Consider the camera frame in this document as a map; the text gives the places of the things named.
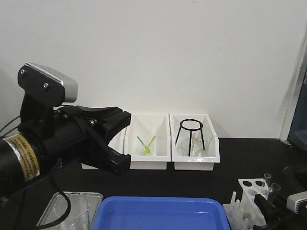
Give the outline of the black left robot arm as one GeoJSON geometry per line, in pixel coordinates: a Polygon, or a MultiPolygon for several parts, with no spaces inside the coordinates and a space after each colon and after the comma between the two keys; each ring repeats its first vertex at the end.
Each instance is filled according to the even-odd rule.
{"type": "Polygon", "coordinates": [[[24,89],[19,132],[0,141],[1,196],[74,162],[117,174],[130,168],[130,155],[109,146],[130,124],[129,112],[118,107],[63,106],[66,87],[30,66],[20,69],[18,83],[24,89]]]}

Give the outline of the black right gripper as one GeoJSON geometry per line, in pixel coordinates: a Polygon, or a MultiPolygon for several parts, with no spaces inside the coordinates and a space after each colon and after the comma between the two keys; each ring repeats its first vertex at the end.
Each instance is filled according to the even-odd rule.
{"type": "Polygon", "coordinates": [[[259,208],[265,219],[278,219],[280,222],[270,223],[264,226],[253,226],[253,230],[306,230],[307,229],[307,203],[305,207],[300,206],[299,214],[296,214],[286,207],[287,198],[282,197],[282,211],[271,204],[262,195],[254,196],[254,203],[259,208]]]}

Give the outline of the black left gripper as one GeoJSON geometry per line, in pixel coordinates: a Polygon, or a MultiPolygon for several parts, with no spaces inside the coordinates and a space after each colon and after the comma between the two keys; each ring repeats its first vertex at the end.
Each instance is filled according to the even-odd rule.
{"type": "Polygon", "coordinates": [[[18,130],[44,168],[78,161],[115,174],[130,169],[131,156],[105,143],[130,125],[131,113],[119,107],[50,107],[24,93],[20,119],[18,130]]]}

